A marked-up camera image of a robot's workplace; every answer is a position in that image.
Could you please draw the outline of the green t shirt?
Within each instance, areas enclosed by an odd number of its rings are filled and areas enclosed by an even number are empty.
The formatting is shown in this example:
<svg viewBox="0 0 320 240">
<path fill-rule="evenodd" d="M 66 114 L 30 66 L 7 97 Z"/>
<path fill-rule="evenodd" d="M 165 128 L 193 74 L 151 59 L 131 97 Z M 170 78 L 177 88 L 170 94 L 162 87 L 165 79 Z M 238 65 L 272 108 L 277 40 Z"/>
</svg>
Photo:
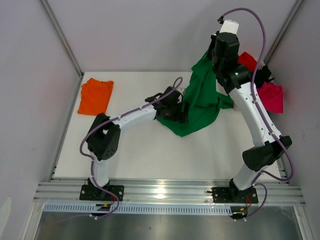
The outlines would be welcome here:
<svg viewBox="0 0 320 240">
<path fill-rule="evenodd" d="M 177 123 L 164 118 L 158 121 L 180 137 L 197 132 L 218 117 L 221 109 L 232 109 L 233 101 L 228 95 L 217 91 L 216 75 L 212 70 L 212 61 L 203 55 L 191 68 L 189 85 L 185 90 L 183 103 L 189 103 L 188 123 Z"/>
</svg>

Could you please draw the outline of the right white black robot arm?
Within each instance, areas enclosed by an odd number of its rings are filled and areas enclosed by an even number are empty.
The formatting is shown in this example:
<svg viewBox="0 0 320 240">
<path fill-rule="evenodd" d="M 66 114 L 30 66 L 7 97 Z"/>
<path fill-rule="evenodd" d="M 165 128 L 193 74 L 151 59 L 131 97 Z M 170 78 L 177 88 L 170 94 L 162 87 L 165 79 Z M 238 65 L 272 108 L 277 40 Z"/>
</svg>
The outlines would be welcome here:
<svg viewBox="0 0 320 240">
<path fill-rule="evenodd" d="M 242 153 L 244 164 L 229 182 L 228 196 L 234 202 L 245 198 L 259 173 L 273 165 L 292 144 L 291 138 L 283 136 L 268 116 L 261 116 L 266 110 L 258 102 L 257 91 L 251 88 L 251 73 L 238 62 L 239 46 L 236 34 L 217 32 L 211 36 L 208 50 L 217 82 L 239 107 L 254 145 Z"/>
</svg>

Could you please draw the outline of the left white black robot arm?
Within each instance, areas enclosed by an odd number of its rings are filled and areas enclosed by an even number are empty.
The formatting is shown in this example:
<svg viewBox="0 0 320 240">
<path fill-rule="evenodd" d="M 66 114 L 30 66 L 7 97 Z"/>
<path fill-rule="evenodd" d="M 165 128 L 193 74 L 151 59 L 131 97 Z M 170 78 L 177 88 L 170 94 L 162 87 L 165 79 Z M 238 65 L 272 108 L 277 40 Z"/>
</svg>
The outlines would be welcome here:
<svg viewBox="0 0 320 240">
<path fill-rule="evenodd" d="M 91 159 L 88 182 L 97 200 L 108 196 L 109 159 L 117 152 L 123 132 L 148 121 L 163 118 L 173 123 L 188 123 L 189 103 L 183 103 L 185 88 L 169 86 L 163 93 L 147 97 L 139 107 L 116 117 L 98 114 L 80 144 L 80 153 Z"/>
</svg>

